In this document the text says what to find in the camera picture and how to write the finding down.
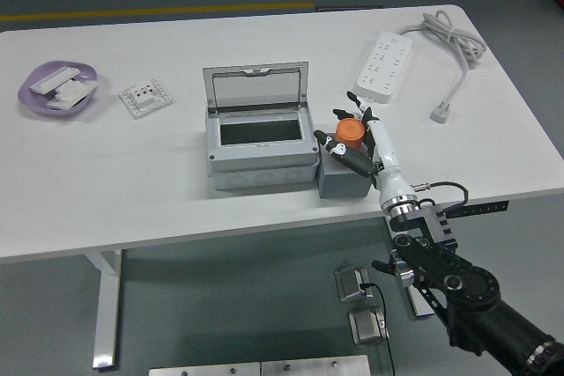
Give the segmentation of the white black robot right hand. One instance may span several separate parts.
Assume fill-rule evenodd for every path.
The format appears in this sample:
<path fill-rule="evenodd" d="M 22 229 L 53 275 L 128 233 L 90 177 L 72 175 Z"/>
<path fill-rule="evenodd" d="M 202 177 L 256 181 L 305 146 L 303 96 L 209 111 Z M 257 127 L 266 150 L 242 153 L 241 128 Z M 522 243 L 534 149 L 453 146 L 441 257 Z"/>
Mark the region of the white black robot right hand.
<path fill-rule="evenodd" d="M 403 179 L 390 136 L 382 121 L 373 115 L 375 101 L 352 92 L 348 92 L 347 97 L 360 111 L 348 114 L 335 109 L 333 113 L 338 117 L 350 116 L 363 125 L 368 154 L 345 145 L 321 130 L 314 132 L 318 143 L 336 161 L 373 182 L 380 191 L 379 204 L 385 215 L 396 217 L 416 210 L 418 199 L 414 188 Z"/>

